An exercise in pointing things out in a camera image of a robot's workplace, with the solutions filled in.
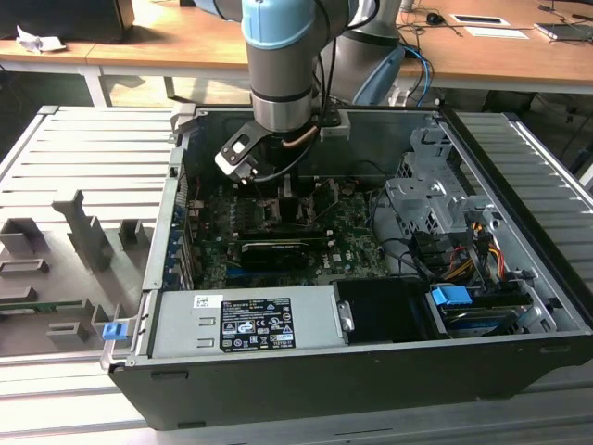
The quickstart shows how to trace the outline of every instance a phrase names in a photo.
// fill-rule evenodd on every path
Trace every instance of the paper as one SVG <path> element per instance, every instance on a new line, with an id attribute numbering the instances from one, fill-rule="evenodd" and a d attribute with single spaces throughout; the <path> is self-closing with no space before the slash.
<path id="1" fill-rule="evenodd" d="M 465 31 L 474 37 L 498 37 L 502 39 L 528 39 L 525 34 L 516 30 L 504 30 L 496 28 L 480 28 L 478 26 L 466 26 Z"/>
<path id="2" fill-rule="evenodd" d="M 23 31 L 20 26 L 17 26 L 17 31 L 19 32 L 17 42 L 29 52 L 41 54 L 42 52 L 66 49 L 66 46 L 57 37 L 38 37 Z"/>

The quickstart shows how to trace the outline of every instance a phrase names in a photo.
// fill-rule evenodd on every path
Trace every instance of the gray robot arm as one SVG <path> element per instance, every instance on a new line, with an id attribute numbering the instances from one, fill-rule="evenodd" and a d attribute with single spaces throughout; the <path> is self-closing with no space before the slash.
<path id="1" fill-rule="evenodd" d="M 246 40 L 255 122 L 247 123 L 215 157 L 224 174 L 243 184 L 280 178 L 311 149 L 315 139 L 299 141 L 311 139 L 322 125 L 321 119 L 311 121 L 314 58 L 327 46 L 324 65 L 329 67 L 333 57 L 328 44 L 334 39 L 344 34 L 336 44 L 336 60 L 342 62 L 336 63 L 332 91 L 359 105 L 385 97 L 403 59 L 395 30 L 398 0 L 362 0 L 360 17 L 375 19 L 355 31 L 348 23 L 359 0 L 195 1 L 223 19 L 240 20 Z M 375 8 L 372 14 L 365 12 L 370 6 Z M 275 174 L 258 177 L 258 163 L 250 155 L 255 146 L 265 146 L 269 155 L 274 152 L 266 160 Z"/>
<path id="2" fill-rule="evenodd" d="M 344 31 L 358 0 L 319 0 L 325 11 L 313 0 L 195 1 L 223 19 L 241 21 L 256 122 L 275 134 L 308 124 L 313 59 Z"/>

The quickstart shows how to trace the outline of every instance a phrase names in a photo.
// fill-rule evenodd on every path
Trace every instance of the green circuit board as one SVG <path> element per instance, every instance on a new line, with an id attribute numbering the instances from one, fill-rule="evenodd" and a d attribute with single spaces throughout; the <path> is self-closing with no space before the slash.
<path id="1" fill-rule="evenodd" d="M 337 279 L 386 276 L 385 259 L 367 227 L 368 194 L 352 183 L 327 180 L 316 185 L 299 199 L 299 208 L 303 208 L 301 219 L 289 224 L 280 221 L 277 200 L 238 197 L 233 188 L 214 190 L 204 199 L 204 209 L 198 217 L 196 251 L 202 274 L 196 280 L 196 288 L 314 286 L 328 285 Z M 308 251 L 305 267 L 246 272 L 241 267 L 241 248 L 253 240 L 249 240 L 249 235 L 240 239 L 237 235 L 249 228 L 270 234 L 279 230 L 285 233 L 290 228 L 301 230 L 306 236 L 297 241 L 315 243 L 316 248 Z"/>

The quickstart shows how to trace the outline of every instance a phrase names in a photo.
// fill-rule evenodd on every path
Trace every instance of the computer case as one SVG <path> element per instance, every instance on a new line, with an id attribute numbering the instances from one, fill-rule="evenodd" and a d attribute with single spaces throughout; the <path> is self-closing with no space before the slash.
<path id="1" fill-rule="evenodd" d="M 132 0 L 0 0 L 0 38 L 15 38 L 17 25 L 63 42 L 121 43 L 134 21 Z"/>

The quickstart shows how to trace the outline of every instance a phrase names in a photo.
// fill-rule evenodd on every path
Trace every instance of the power supply label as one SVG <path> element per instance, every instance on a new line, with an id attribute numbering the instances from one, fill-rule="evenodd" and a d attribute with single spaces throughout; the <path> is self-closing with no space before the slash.
<path id="1" fill-rule="evenodd" d="M 221 350 L 294 348 L 295 326 L 290 299 L 244 299 L 221 304 Z"/>

